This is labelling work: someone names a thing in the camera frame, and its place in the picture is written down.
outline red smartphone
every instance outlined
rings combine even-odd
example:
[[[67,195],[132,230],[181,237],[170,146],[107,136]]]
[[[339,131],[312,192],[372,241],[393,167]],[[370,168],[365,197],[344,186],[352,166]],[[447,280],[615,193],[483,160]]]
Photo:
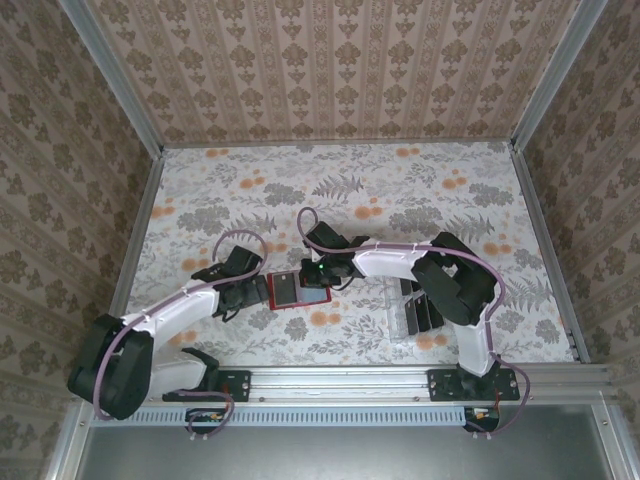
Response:
[[[331,301],[331,290],[327,288],[308,288],[300,286],[299,270],[267,274],[269,288],[269,308],[305,307]]]

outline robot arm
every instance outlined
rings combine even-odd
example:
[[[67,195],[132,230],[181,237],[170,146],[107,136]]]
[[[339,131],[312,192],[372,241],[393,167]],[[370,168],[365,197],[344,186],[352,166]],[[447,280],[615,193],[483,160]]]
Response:
[[[201,386],[211,390],[211,379],[217,375],[215,359],[195,349],[169,352],[160,348],[202,318],[222,315],[224,321],[227,311],[266,300],[263,276],[207,288],[212,282],[249,273],[261,261],[258,255],[236,246],[224,264],[200,270],[179,291],[156,304],[121,318],[101,315],[82,345],[67,387],[92,402],[107,348],[119,332],[143,316],[144,320],[131,328],[109,359],[101,380],[101,409],[114,418],[124,419],[146,398]]]
[[[329,249],[350,249],[375,246],[368,237],[356,237],[348,242],[324,222],[318,222],[307,239]],[[475,256],[458,238],[448,232],[440,233],[432,242],[421,245],[451,249]],[[301,285],[326,287],[339,285],[341,278],[384,275],[417,282],[437,312],[453,323],[458,339],[459,365],[476,376],[486,375],[495,360],[487,343],[486,312],[495,299],[496,279],[476,263],[456,255],[442,255],[417,250],[374,248],[355,253],[319,255],[315,261],[302,262]],[[449,275],[444,268],[456,271]]]
[[[356,237],[348,242],[324,222],[319,222],[306,237],[316,245],[338,250],[375,243],[368,237]],[[450,233],[441,233],[429,245],[473,255]],[[301,285],[326,288],[339,285],[341,278],[375,275],[417,282],[435,309],[453,322],[460,367],[474,378],[485,376],[495,362],[485,330],[485,312],[494,301],[495,278],[474,262],[459,256],[408,247],[404,250],[375,248],[356,253],[316,252],[315,259],[302,261]],[[127,326],[131,331],[120,342],[119,351],[109,358],[101,380],[102,410],[124,419],[146,398],[157,398],[175,390],[213,390],[218,372],[215,359],[195,349],[174,353],[160,350],[160,347],[202,318],[223,315],[225,321],[228,311],[238,311],[266,300],[266,284],[261,276],[240,283],[206,287],[216,280],[251,272],[261,260],[252,252],[235,247],[224,264],[197,272],[178,292],[157,304],[122,318],[98,317],[69,376],[69,390],[92,402],[97,372],[106,350]],[[451,276],[443,270],[448,267],[455,267],[455,274]]]

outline floral tablecloth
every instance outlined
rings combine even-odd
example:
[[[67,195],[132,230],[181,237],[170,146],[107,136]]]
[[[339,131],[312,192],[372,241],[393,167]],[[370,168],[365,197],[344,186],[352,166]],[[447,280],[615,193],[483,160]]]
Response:
[[[268,241],[265,271],[296,268],[308,253],[295,217],[309,205],[347,238],[418,242],[454,233],[507,282],[492,322],[497,352],[517,362],[573,361],[506,143],[180,149],[164,159],[129,311],[209,266],[213,244],[230,229]],[[231,240],[223,259],[234,244],[260,251],[248,237]],[[455,363],[449,325],[390,341],[383,288],[381,278],[357,280],[324,305],[255,306],[227,324],[205,318],[170,343],[196,346],[223,365]]]

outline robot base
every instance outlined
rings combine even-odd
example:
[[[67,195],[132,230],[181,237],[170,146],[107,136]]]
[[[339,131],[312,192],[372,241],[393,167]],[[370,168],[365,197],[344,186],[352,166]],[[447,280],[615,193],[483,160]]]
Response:
[[[183,348],[183,352],[189,353],[200,359],[207,367],[207,370],[193,392],[224,392],[231,395],[234,402],[243,403],[249,401],[251,393],[251,371],[250,370],[220,370],[220,363],[210,355],[207,355],[195,348]],[[169,392],[162,395],[164,402],[219,402],[217,396],[187,396],[176,392]]]
[[[446,368],[427,372],[432,402],[519,400],[518,381],[513,370],[495,363],[483,377],[462,368]]]

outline patterned wall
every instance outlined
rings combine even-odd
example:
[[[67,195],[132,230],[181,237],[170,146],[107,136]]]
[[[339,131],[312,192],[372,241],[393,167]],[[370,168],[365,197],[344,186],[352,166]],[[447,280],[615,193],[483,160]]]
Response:
[[[35,478],[149,157],[56,1],[0,2],[0,478]]]
[[[167,144],[510,136],[578,0],[90,0]]]
[[[525,152],[593,360],[640,438],[640,2],[610,0]]]

